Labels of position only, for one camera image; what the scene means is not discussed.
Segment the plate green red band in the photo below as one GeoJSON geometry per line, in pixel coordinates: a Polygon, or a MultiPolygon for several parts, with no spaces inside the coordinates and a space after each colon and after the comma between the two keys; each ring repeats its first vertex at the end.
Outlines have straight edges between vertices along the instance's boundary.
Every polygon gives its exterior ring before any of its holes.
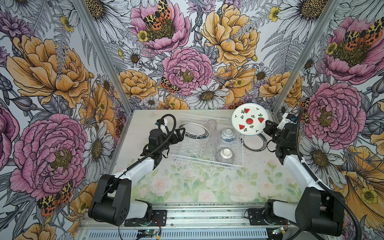
{"type": "Polygon", "coordinates": [[[210,133],[206,127],[201,124],[187,122],[179,126],[179,128],[185,129],[185,136],[188,138],[202,140],[209,137],[210,133]]]}

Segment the white plate green rim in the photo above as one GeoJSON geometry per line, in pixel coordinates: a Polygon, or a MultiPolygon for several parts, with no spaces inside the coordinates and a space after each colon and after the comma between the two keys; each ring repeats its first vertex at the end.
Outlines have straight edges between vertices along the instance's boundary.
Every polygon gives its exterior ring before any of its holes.
{"type": "Polygon", "coordinates": [[[267,148],[267,138],[263,134],[244,136],[243,146],[252,152],[261,152],[267,148]]]}

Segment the white plate teal rim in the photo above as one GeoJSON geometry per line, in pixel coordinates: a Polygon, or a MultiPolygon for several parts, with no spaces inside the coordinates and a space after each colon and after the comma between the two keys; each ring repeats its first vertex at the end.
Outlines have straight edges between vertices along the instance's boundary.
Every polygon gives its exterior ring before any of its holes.
{"type": "Polygon", "coordinates": [[[269,119],[269,113],[262,106],[247,103],[234,110],[231,123],[234,130],[241,135],[254,136],[263,132],[269,119]]]}

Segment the clear glass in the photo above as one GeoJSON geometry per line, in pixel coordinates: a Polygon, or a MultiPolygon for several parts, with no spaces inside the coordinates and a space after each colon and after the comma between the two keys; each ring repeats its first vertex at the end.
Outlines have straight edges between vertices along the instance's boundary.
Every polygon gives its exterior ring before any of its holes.
{"type": "Polygon", "coordinates": [[[217,143],[215,141],[207,141],[205,144],[204,154],[207,158],[213,158],[217,152],[217,143]]]}
{"type": "Polygon", "coordinates": [[[218,144],[221,140],[221,133],[217,130],[210,132],[209,141],[218,144]]]}
{"type": "Polygon", "coordinates": [[[217,130],[217,121],[216,120],[214,120],[214,119],[209,119],[209,120],[207,120],[207,124],[206,124],[206,126],[207,126],[207,129],[208,129],[208,131],[211,133],[211,132],[214,132],[214,131],[216,131],[217,130]]]}

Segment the white wire dish rack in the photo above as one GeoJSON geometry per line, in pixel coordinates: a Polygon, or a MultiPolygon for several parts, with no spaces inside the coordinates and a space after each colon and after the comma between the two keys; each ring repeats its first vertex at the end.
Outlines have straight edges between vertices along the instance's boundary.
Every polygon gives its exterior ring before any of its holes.
{"type": "Polygon", "coordinates": [[[219,131],[220,133],[223,129],[226,128],[230,128],[234,131],[236,138],[232,143],[222,143],[220,140],[220,142],[217,144],[217,152],[223,148],[228,148],[232,150],[234,154],[234,163],[232,165],[226,165],[217,162],[216,155],[213,158],[207,158],[205,156],[205,144],[207,141],[209,141],[209,137],[202,140],[196,140],[185,136],[181,142],[171,146],[171,156],[173,156],[176,160],[185,160],[210,166],[217,166],[230,169],[235,167],[242,167],[244,165],[244,146],[242,142],[243,136],[234,130],[230,120],[191,114],[177,115],[178,127],[183,123],[192,122],[201,124],[207,128],[206,124],[207,120],[209,119],[214,119],[217,121],[217,131],[219,131]]]}

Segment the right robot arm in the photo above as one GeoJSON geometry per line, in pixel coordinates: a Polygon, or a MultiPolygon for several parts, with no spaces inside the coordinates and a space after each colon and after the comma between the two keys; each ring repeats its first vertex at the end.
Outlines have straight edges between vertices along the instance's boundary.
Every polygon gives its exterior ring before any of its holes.
{"type": "Polygon", "coordinates": [[[267,121],[264,133],[276,144],[275,154],[297,182],[302,196],[297,204],[268,200],[264,218],[284,219],[300,230],[338,237],[343,230],[345,199],[332,191],[307,165],[299,151],[296,123],[277,124],[267,121]]]}

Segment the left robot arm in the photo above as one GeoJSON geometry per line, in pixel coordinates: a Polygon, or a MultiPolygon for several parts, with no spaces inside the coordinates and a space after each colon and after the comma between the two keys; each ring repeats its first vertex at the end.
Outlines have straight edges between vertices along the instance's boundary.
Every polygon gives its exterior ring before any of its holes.
{"type": "Polygon", "coordinates": [[[146,174],[152,172],[166,157],[171,145],[184,140],[185,128],[164,133],[167,127],[150,131],[149,143],[145,145],[141,158],[126,170],[114,175],[103,175],[90,203],[88,216],[97,222],[120,226],[127,220],[145,224],[153,219],[152,204],[132,200],[132,188],[146,174]]]}

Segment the white blue floral bowl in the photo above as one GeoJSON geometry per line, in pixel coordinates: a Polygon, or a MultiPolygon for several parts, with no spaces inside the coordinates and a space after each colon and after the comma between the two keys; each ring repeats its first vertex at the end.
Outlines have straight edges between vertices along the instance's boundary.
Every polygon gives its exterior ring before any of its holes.
{"type": "Polygon", "coordinates": [[[223,129],[221,131],[221,142],[222,143],[232,143],[236,138],[234,131],[230,128],[223,129]]]}

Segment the striped brown white bowl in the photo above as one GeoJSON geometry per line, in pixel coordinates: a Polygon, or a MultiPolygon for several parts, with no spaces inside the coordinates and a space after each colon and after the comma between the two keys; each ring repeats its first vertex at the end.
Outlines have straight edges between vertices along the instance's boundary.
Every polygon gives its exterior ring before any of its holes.
{"type": "Polygon", "coordinates": [[[223,148],[216,154],[216,161],[221,164],[232,165],[234,163],[234,154],[231,149],[223,148]]]}

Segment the green circuit board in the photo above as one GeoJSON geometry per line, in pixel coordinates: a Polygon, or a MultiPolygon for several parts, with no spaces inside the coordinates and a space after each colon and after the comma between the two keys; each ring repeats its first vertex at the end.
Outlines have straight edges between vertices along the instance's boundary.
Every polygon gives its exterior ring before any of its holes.
{"type": "Polygon", "coordinates": [[[138,230],[138,233],[136,235],[137,240],[141,238],[152,238],[158,235],[158,231],[156,230],[138,230]]]}

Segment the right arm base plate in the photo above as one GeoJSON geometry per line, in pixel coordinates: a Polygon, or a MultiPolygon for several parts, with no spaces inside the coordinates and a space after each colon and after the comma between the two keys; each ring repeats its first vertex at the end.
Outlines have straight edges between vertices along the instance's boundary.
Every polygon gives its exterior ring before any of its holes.
{"type": "Polygon", "coordinates": [[[263,208],[250,208],[244,212],[251,226],[285,226],[286,220],[280,217],[266,217],[263,208]]]}

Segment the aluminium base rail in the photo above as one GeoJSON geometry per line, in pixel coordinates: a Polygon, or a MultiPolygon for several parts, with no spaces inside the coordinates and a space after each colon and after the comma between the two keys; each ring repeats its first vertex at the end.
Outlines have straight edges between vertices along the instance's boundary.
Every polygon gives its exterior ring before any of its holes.
{"type": "Polygon", "coordinates": [[[154,210],[165,210],[162,227],[126,227],[99,223],[85,218],[77,240],[136,240],[138,234],[150,231],[151,240],[263,240],[271,239],[277,225],[258,222],[252,226],[246,210],[260,208],[260,204],[157,204],[154,210]]]}

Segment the right aluminium corner post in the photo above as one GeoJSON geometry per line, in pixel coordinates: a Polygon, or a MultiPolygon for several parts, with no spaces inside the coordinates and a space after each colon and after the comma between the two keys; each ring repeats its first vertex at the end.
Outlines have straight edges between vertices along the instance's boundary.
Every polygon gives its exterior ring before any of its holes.
{"type": "Polygon", "coordinates": [[[290,90],[292,89],[294,83],[296,82],[297,78],[299,77],[299,74],[301,72],[301,69],[303,65],[305,64],[306,60],[310,56],[310,51],[315,47],[317,41],[320,39],[321,34],[325,30],[326,27],[329,26],[329,22],[331,21],[331,18],[333,17],[334,13],[336,12],[339,4],[341,1],[335,0],[335,1],[328,1],[323,13],[320,16],[320,19],[318,23],[315,25],[314,32],[312,34],[309,34],[309,38],[307,43],[305,44],[303,50],[301,51],[299,58],[297,62],[295,63],[288,80],[284,87],[282,88],[281,93],[277,97],[273,107],[271,108],[270,112],[273,115],[276,115],[279,108],[281,107],[282,103],[286,100],[288,94],[290,93],[290,90]]]}

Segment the aluminium corner post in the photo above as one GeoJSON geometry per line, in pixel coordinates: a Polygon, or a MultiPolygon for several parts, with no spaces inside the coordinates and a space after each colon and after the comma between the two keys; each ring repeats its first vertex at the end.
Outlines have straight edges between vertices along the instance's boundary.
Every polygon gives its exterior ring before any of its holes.
{"type": "Polygon", "coordinates": [[[125,111],[127,112],[128,116],[131,117],[133,115],[134,110],[126,96],[126,93],[122,87],[121,82],[118,79],[118,75],[115,71],[115,68],[111,62],[110,57],[108,56],[108,52],[105,48],[103,40],[100,34],[98,33],[98,28],[96,27],[96,25],[92,20],[92,16],[88,10],[86,3],[84,1],[74,1],[74,6],[75,6],[75,9],[78,11],[78,14],[80,16],[80,19],[84,27],[87,30],[87,34],[89,35],[90,40],[94,44],[97,50],[97,53],[100,59],[102,60],[102,63],[106,68],[108,75],[111,78],[111,81],[117,91],[117,94],[120,97],[120,100],[124,106],[125,111]]]}
{"type": "Polygon", "coordinates": [[[284,87],[282,88],[281,93],[277,97],[273,107],[271,108],[270,112],[273,115],[276,115],[279,108],[281,107],[282,103],[286,100],[288,94],[290,93],[290,90],[292,89],[294,83],[296,82],[297,78],[299,77],[299,74],[301,72],[301,69],[303,65],[305,64],[306,60],[310,56],[310,51],[315,47],[317,41],[320,39],[321,34],[325,30],[326,27],[329,26],[329,22],[331,21],[331,18],[333,17],[334,13],[336,12],[339,4],[341,1],[335,0],[335,1],[328,1],[323,13],[320,16],[320,19],[318,23],[315,25],[314,32],[312,34],[309,34],[309,38],[307,43],[305,44],[303,50],[301,51],[299,58],[297,62],[295,63],[288,80],[284,87]]]}

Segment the left aluminium corner post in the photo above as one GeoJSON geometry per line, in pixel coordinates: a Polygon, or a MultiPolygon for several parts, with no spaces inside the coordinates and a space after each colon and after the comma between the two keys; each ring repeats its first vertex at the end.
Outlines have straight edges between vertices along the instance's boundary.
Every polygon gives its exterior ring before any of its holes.
{"type": "Polygon", "coordinates": [[[94,44],[97,50],[97,53],[100,59],[102,60],[102,63],[106,68],[108,75],[111,78],[111,81],[117,91],[117,94],[120,97],[120,100],[124,106],[125,111],[127,112],[128,116],[131,117],[133,115],[134,110],[126,96],[126,93],[122,87],[121,82],[118,79],[118,75],[115,71],[115,68],[111,62],[110,57],[108,56],[108,52],[105,48],[103,40],[100,34],[98,33],[98,28],[96,27],[96,25],[92,20],[92,16],[88,10],[86,3],[84,1],[74,1],[74,6],[75,6],[75,9],[78,11],[78,14],[80,16],[80,19],[84,27],[87,30],[87,34],[89,35],[90,40],[94,44]]]}

